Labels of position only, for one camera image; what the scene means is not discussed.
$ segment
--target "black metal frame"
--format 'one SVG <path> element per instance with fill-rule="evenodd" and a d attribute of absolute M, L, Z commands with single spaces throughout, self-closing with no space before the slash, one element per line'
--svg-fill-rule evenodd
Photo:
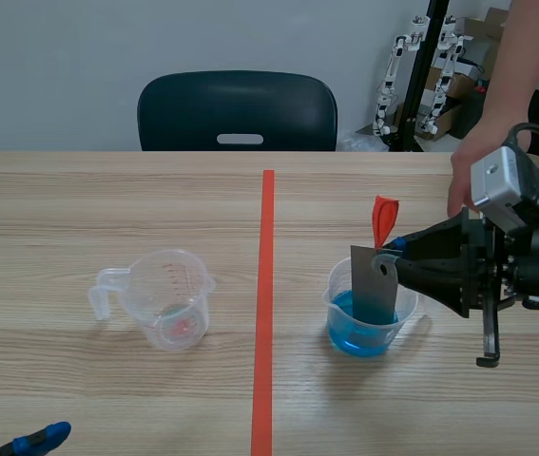
<path fill-rule="evenodd" d="M 449 0 L 431 0 L 428 6 L 428 17 L 430 24 L 425 41 L 421 43 L 419 51 L 414 58 L 413 73 L 406 92 L 404 105 L 398 129 L 394 134 L 383 138 L 383 141 L 390 146 L 391 151 L 423 152 L 417 141 L 414 139 L 414 127 L 417 120 L 417 112 L 421 105 L 421 97 L 425 83 L 430 74 L 433 54 L 440 38 L 440 30 L 447 16 Z"/>

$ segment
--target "measuring cup with blue liquid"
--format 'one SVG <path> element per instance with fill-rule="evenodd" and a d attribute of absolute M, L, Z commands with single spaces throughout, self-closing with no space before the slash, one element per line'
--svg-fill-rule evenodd
<path fill-rule="evenodd" d="M 129 268 L 102 270 L 87 297 L 96 319 L 108 320 L 108 294 L 118 294 L 151 344 L 179 351 L 195 345 L 207 331 L 207 297 L 215 287 L 197 256 L 163 250 L 143 256 Z"/>
<path fill-rule="evenodd" d="M 393 323 L 373 325 L 353 317 L 351 259 L 340 261 L 328 276 L 328 289 L 322 299 L 328 308 L 328 332 L 340 350 L 354 356 L 384 353 L 395 335 L 413 315 L 419 295 L 398 285 Z"/>

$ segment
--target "red tape line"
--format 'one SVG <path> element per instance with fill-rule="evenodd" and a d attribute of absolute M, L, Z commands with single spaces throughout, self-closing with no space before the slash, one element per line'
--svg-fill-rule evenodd
<path fill-rule="evenodd" d="M 257 334 L 254 348 L 250 456 L 273 452 L 273 247 L 276 172 L 262 173 Z"/>

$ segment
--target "robot arm model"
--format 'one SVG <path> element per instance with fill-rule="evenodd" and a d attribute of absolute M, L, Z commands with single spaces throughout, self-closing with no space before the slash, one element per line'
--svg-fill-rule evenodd
<path fill-rule="evenodd" d="M 447 59 L 444 68 L 440 74 L 440 78 L 436 83 L 432 112 L 423 120 L 421 127 L 424 131 L 429 131 L 435 134 L 436 126 L 433 124 L 436 118 L 440 115 L 440 111 L 447 101 L 447 92 L 451 86 L 451 79 L 454 73 L 454 65 L 457 57 L 463 50 L 463 36 L 454 32 L 455 19 L 449 16 L 445 19 L 442 29 L 440 30 L 440 38 L 437 48 L 447 51 Z M 411 30 L 408 35 L 398 35 L 395 37 L 394 48 L 390 56 L 390 63 L 387 67 L 385 78 L 379 86 L 379 97 L 376 105 L 375 121 L 373 122 L 373 133 L 375 136 L 389 135 L 392 129 L 386 125 L 387 109 L 392 105 L 394 97 L 394 82 L 398 71 L 400 59 L 405 50 L 416 52 L 419 50 L 421 43 L 425 41 L 426 33 L 430 19 L 425 17 L 415 17 L 411 23 Z"/>
<path fill-rule="evenodd" d="M 400 59 L 404 51 L 417 52 L 421 43 L 425 41 L 430 18 L 428 16 L 416 16 L 411 22 L 411 29 L 408 35 L 398 35 L 394 40 L 390 63 L 387 66 L 385 78 L 378 88 L 379 97 L 376 105 L 375 121 L 373 122 L 373 133 L 375 136 L 388 135 L 391 129 L 385 124 L 387 109 L 392 105 L 394 97 L 395 76 L 398 72 Z"/>
<path fill-rule="evenodd" d="M 454 32 L 455 19 L 447 17 L 440 31 L 440 39 L 438 41 L 438 50 L 446 50 L 447 58 L 445 59 L 444 67 L 440 72 L 440 77 L 436 82 L 433 90 L 432 110 L 421 122 L 421 129 L 435 135 L 438 128 L 434 125 L 435 120 L 440 115 L 440 111 L 447 102 L 447 93 L 451 87 L 452 76 L 455 70 L 457 58 L 463 50 L 463 35 Z"/>

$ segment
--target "white wall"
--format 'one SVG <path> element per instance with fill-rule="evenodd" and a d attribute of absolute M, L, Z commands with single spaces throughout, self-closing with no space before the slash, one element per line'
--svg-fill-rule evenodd
<path fill-rule="evenodd" d="M 452 0 L 476 15 L 480 0 Z M 368 124 L 393 36 L 428 0 L 0 0 L 0 148 L 139 149 L 136 103 L 178 71 L 315 76 Z M 404 93 L 413 55 L 403 62 Z"/>

